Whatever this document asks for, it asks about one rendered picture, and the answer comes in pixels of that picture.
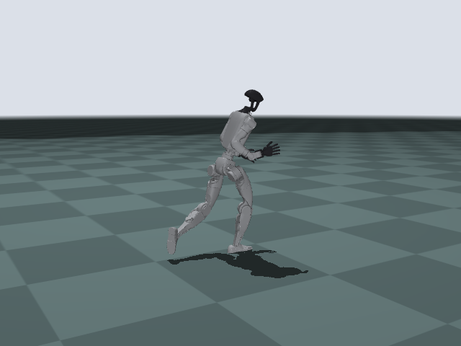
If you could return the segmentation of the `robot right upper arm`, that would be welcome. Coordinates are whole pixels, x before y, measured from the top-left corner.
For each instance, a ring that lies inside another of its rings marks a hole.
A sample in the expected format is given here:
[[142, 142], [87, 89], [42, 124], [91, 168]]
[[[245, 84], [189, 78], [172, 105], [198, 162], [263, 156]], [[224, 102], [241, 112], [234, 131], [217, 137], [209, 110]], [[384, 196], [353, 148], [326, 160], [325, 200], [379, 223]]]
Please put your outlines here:
[[237, 132], [237, 134], [234, 136], [234, 138], [232, 139], [231, 141], [231, 147], [234, 149], [234, 147], [232, 146], [233, 142], [234, 141], [239, 141], [243, 138], [245, 138], [249, 132], [251, 130], [253, 130], [254, 128], [256, 127], [256, 122], [251, 118], [251, 117], [247, 117], [244, 122], [243, 122], [243, 126], [241, 127], [241, 129]]

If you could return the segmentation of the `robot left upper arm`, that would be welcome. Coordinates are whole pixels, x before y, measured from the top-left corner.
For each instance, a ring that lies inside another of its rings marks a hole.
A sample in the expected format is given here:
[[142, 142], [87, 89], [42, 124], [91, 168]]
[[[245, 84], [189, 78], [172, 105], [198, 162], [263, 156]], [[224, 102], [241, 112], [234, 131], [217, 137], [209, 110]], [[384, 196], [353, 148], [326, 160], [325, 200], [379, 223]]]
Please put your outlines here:
[[232, 112], [232, 113], [230, 114], [229, 120], [228, 120], [228, 122], [226, 123], [226, 125], [225, 125], [225, 127], [224, 127], [224, 129], [223, 129], [223, 132], [222, 132], [221, 135], [220, 135], [220, 140], [221, 140], [222, 142], [223, 142], [223, 136], [224, 136], [225, 130], [226, 130], [227, 126], [228, 126], [228, 123], [229, 123], [230, 118], [231, 118], [231, 116], [232, 116], [233, 113], [234, 113], [234, 112]]

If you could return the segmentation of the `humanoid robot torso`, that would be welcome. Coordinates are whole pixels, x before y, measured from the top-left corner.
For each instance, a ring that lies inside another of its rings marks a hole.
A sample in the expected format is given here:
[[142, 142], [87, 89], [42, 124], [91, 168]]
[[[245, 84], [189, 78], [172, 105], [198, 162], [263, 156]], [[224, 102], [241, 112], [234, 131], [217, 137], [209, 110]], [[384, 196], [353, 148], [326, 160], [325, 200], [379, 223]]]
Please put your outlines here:
[[[233, 161], [233, 155], [236, 155], [235, 153], [231, 152], [231, 151], [235, 151], [237, 152], [235, 149], [233, 149], [231, 147], [231, 141], [232, 139], [234, 138], [234, 136], [237, 134], [237, 132], [241, 129], [241, 127], [243, 126], [243, 122], [244, 120], [249, 116], [251, 117], [253, 120], [254, 118], [251, 116], [250, 114], [251, 112], [249, 112], [248, 114], [247, 113], [243, 113], [243, 112], [239, 112], [238, 110], [236, 110], [231, 118], [230, 118], [230, 121], [228, 123], [228, 126], [225, 130], [225, 133], [224, 133], [224, 136], [223, 136], [223, 142], [222, 142], [222, 146], [226, 147], [227, 150], [225, 152], [223, 152], [222, 156], [221, 157], [218, 157], [216, 162], [215, 162], [215, 172], [220, 174], [220, 175], [223, 175], [223, 176], [227, 176], [227, 173], [225, 171], [225, 168], [230, 164], [232, 166], [235, 166], [236, 163]], [[244, 146], [246, 140], [248, 139], [250, 133], [252, 132], [252, 130], [249, 132], [249, 134], [240, 140], [241, 144]]]

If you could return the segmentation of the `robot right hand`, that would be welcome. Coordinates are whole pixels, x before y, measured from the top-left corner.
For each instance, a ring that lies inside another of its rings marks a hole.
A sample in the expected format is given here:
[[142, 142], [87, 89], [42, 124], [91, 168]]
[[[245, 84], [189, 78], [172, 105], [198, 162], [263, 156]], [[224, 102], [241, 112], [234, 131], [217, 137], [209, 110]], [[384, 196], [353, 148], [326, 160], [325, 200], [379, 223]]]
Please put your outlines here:
[[[277, 151], [280, 151], [280, 150], [279, 150], [279, 149], [278, 149], [278, 150], [274, 150], [274, 149], [276, 149], [276, 148], [279, 148], [279, 146], [278, 146], [278, 147], [274, 147], [274, 146], [278, 145], [278, 143], [276, 143], [276, 144], [274, 144], [274, 145], [272, 145], [272, 146], [269, 146], [271, 143], [272, 143], [272, 141], [269, 142], [269, 143], [267, 144], [267, 146], [263, 148], [263, 150], [261, 150], [261, 149], [258, 150], [258, 151], [261, 152], [262, 157], [259, 157], [259, 158], [257, 158], [257, 159], [263, 158], [264, 156], [272, 156], [272, 155], [280, 154], [280, 153], [274, 153], [274, 154], [273, 154], [273, 152], [277, 152]], [[269, 147], [268, 147], [268, 146], [269, 146]], [[272, 148], [272, 147], [274, 147], [274, 148]], [[274, 151], [273, 151], [273, 150], [274, 150]], [[257, 151], [255, 151], [255, 152], [257, 152]], [[254, 153], [255, 153], [255, 152], [254, 152]]]

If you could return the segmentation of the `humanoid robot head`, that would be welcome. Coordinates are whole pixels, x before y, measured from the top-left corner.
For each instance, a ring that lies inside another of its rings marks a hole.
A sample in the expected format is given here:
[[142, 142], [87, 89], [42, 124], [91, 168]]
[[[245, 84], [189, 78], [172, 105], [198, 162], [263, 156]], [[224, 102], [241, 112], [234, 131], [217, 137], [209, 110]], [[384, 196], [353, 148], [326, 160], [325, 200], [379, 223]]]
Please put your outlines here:
[[[249, 101], [251, 102], [251, 106], [250, 107], [245, 106], [242, 110], [239, 110], [239, 112], [243, 112], [243, 113], [247, 113], [247, 114], [250, 111], [254, 112], [254, 111], [256, 111], [257, 107], [259, 106], [259, 103], [264, 100], [262, 95], [258, 91], [253, 90], [253, 89], [248, 90], [244, 95], [249, 98]], [[254, 107], [254, 102], [256, 102], [255, 108], [253, 108]]]

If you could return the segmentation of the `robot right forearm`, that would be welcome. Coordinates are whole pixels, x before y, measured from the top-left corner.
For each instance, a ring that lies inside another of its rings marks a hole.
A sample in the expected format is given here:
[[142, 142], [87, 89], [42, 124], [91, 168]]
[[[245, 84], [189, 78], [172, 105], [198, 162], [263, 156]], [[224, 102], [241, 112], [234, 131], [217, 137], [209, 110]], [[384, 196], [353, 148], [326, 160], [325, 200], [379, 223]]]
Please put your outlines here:
[[250, 152], [245, 146], [243, 146], [239, 141], [234, 141], [232, 146], [238, 152], [238, 154], [247, 157], [248, 160], [253, 161], [256, 158], [262, 157], [261, 152], [257, 151], [255, 153]]

